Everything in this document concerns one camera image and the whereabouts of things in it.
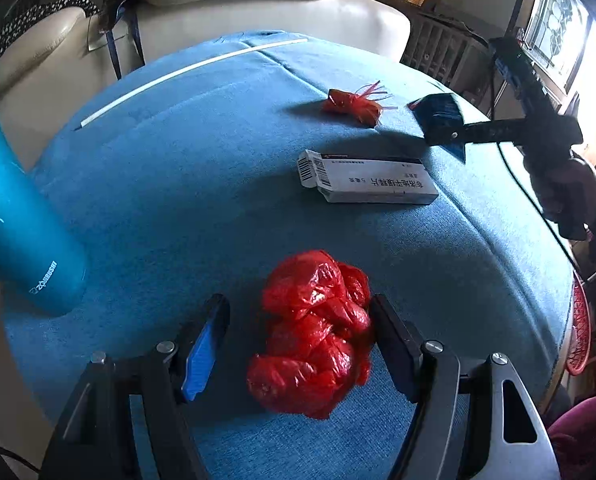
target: barcode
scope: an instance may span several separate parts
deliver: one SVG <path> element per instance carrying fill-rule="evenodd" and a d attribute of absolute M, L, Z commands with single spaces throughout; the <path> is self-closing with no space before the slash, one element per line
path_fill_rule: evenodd
<path fill-rule="evenodd" d="M 319 158 L 313 158 L 313 164 L 316 167 L 316 173 L 320 177 L 320 181 L 325 185 L 331 187 L 331 182 L 329 182 L 329 176 L 327 175 L 327 169 L 325 168 L 325 163 L 322 162 Z"/>
<path fill-rule="evenodd" d="M 308 158 L 301 158 L 298 161 L 298 173 L 302 182 L 306 182 L 307 180 L 313 177 L 313 173 L 311 173 L 311 165 L 309 164 Z"/>

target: black and white polka dot cloth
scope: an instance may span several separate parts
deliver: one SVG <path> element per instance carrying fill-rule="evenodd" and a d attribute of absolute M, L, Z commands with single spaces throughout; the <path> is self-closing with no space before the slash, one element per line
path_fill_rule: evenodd
<path fill-rule="evenodd" d="M 27 12 L 16 16 L 2 27 L 0 31 L 0 56 L 7 47 L 36 23 L 66 7 L 80 7 L 85 11 L 86 16 L 92 16 L 100 12 L 98 6 L 91 0 L 56 0 L 52 4 L 34 5 Z"/>

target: table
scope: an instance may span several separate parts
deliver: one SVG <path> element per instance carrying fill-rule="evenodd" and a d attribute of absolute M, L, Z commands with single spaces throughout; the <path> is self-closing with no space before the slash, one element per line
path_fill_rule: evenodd
<path fill-rule="evenodd" d="M 44 152 L 32 177 L 89 251 L 89 285 L 82 305 L 57 319 L 9 294 L 4 322 L 52 420 L 92 351 L 140 354 L 223 292 L 231 327 L 206 391 L 185 412 L 212 478 L 386 478 L 413 406 L 377 349 L 369 383 L 328 421 L 267 413 L 245 387 L 247 362 L 264 346 L 264 280 L 310 248 L 364 269 L 425 337 L 463 356 L 505 352 L 534 399 L 545 392 L 566 331 L 571 270 L 495 146 L 468 146 L 466 165 L 425 147 L 406 104 L 448 91 L 431 78 L 309 38 L 192 70 L 78 128 L 163 74 L 291 38 L 299 36 L 242 33 L 158 59 L 85 105 Z M 329 88 L 377 79 L 398 110 L 385 111 L 376 129 L 319 111 Z M 467 121 L 486 120 L 460 107 Z M 329 204 L 300 186 L 295 161 L 305 148 L 421 156 L 440 196 L 427 206 Z M 519 152 L 504 150 L 529 186 Z"/>

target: red candy wrapper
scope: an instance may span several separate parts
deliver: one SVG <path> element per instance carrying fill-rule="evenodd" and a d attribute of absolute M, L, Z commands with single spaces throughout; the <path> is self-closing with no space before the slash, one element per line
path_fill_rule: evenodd
<path fill-rule="evenodd" d="M 263 310 L 275 318 L 267 354 L 249 364 L 249 392 L 274 412 L 329 418 L 356 384 L 369 379 L 370 298 L 364 272 L 325 251 L 280 263 L 262 295 Z"/>
<path fill-rule="evenodd" d="M 397 106 L 383 106 L 378 102 L 391 97 L 384 90 L 384 87 L 379 85 L 380 81 L 367 85 L 369 88 L 362 93 L 359 92 L 365 88 L 364 86 L 355 93 L 331 89 L 327 100 L 322 105 L 322 111 L 349 114 L 356 117 L 362 124 L 374 128 L 378 124 L 382 110 L 395 110 L 398 108 Z M 383 96 L 378 99 L 369 99 L 371 95 L 380 94 L 383 94 Z"/>

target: decorative glass window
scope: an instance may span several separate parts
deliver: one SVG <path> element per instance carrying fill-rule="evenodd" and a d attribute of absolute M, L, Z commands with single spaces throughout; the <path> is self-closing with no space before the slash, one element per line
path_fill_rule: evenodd
<path fill-rule="evenodd" d="M 589 13 L 580 0 L 535 0 L 524 47 L 565 92 L 584 53 L 589 25 Z"/>

